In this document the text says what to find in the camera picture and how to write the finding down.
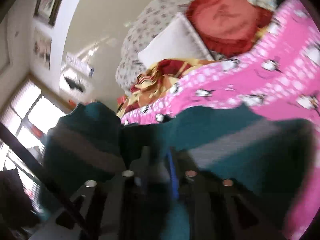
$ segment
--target penguin print blanket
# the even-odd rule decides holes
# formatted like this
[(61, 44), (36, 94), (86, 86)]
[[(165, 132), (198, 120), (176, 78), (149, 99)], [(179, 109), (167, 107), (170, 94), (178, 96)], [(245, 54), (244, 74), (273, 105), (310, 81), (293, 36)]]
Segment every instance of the penguin print blanket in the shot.
[(320, 207), (320, 33), (299, 0), (286, 0), (253, 49), (191, 71), (151, 105), (122, 117), (150, 124), (188, 107), (228, 109), (244, 102), (269, 120), (304, 118), (314, 124), (317, 154), (288, 211), (284, 235), (298, 240)]

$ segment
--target black pole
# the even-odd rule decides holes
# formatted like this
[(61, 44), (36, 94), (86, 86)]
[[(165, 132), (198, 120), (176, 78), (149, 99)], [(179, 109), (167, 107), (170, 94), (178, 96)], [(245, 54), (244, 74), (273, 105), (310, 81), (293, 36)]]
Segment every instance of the black pole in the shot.
[(33, 157), (33, 155), (18, 141), (18, 139), (0, 122), (0, 139), (23, 161), (32, 173), (46, 186), (46, 188), (60, 201), (74, 221), (81, 227), (89, 239), (92, 234), (82, 215), (75, 209), (72, 202), (65, 196), (47, 171)]

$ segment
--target silver rivet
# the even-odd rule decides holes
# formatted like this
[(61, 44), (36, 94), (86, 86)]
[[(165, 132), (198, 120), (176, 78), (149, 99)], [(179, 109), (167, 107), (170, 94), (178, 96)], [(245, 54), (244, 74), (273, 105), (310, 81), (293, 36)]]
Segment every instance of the silver rivet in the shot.
[(95, 187), (95, 186), (97, 185), (97, 182), (94, 181), (94, 180), (87, 180), (87, 181), (84, 183), (84, 185), (85, 185), (86, 187)]
[(133, 171), (127, 170), (122, 172), (122, 176), (124, 177), (132, 177), (134, 175)]
[(233, 186), (233, 181), (231, 179), (225, 179), (222, 181), (222, 184), (226, 187), (232, 187)]
[(192, 178), (192, 177), (195, 177), (197, 176), (197, 172), (196, 171), (186, 171), (185, 172), (185, 175), (188, 177), (188, 178)]

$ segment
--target white pillow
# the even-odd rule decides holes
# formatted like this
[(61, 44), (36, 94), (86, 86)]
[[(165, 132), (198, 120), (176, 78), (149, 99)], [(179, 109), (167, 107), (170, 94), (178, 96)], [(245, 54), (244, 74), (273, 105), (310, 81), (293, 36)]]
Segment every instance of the white pillow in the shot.
[(166, 58), (213, 60), (200, 36), (182, 13), (177, 13), (170, 24), (138, 53), (138, 59), (147, 67)]

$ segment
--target wall picture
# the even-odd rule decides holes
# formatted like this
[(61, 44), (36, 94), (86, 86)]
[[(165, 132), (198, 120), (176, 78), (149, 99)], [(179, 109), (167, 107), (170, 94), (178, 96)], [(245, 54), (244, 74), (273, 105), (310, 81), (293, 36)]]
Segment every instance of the wall picture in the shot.
[(33, 39), (33, 54), (43, 67), (50, 70), (51, 37), (46, 36), (40, 30), (35, 29)]
[(54, 26), (62, 0), (38, 0), (35, 16), (41, 21)]

